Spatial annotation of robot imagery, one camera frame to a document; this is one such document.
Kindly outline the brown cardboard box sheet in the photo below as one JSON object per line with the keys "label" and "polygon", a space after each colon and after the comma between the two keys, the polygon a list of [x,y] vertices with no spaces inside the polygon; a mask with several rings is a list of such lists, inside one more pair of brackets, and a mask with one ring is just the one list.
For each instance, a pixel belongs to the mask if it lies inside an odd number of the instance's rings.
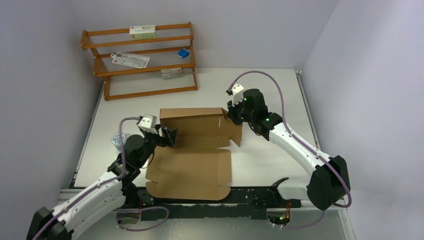
{"label": "brown cardboard box sheet", "polygon": [[146,190],[155,198],[219,201],[232,182],[230,142],[241,145],[241,125],[221,107],[162,108],[160,124],[177,129],[173,147],[158,147],[147,167]]}

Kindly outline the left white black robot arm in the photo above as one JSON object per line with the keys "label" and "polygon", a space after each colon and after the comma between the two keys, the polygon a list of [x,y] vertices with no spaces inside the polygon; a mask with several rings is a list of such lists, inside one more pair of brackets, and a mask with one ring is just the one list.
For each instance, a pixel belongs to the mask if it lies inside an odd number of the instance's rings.
{"label": "left white black robot arm", "polygon": [[157,147],[173,147],[178,129],[157,124],[151,130],[129,136],[116,160],[97,180],[71,199],[49,210],[35,212],[26,236],[28,240],[76,240],[110,212],[132,208],[139,200],[133,180]]}

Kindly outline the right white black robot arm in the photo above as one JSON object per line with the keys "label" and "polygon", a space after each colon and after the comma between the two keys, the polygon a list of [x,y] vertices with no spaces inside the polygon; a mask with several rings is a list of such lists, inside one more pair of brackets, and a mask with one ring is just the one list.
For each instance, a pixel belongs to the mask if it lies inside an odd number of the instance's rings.
{"label": "right white black robot arm", "polygon": [[339,200],[349,195],[350,180],[346,160],[330,156],[312,146],[285,122],[282,116],[270,112],[259,89],[244,89],[237,84],[226,93],[228,118],[235,125],[247,123],[258,136],[288,153],[308,174],[308,183],[279,183],[270,193],[270,202],[282,207],[288,200],[308,200],[319,210],[340,207]]}

